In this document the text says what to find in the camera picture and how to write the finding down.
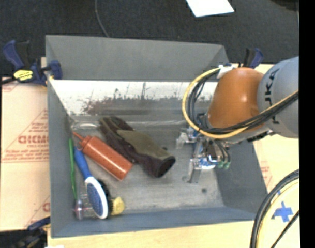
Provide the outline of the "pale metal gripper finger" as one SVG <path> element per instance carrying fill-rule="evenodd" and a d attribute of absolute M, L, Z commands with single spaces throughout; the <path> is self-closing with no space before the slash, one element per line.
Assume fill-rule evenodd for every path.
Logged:
<path fill-rule="evenodd" d="M 188 172 L 187 175 L 183 177 L 183 181 L 187 183 L 198 183 L 203 172 L 213 170 L 215 167 L 216 162 L 209 161 L 207 157 L 190 159 Z"/>
<path fill-rule="evenodd" d="M 196 142 L 197 133 L 194 129 L 183 129 L 180 131 L 176 139 L 176 149 L 181 149 L 186 144 L 194 144 Z"/>

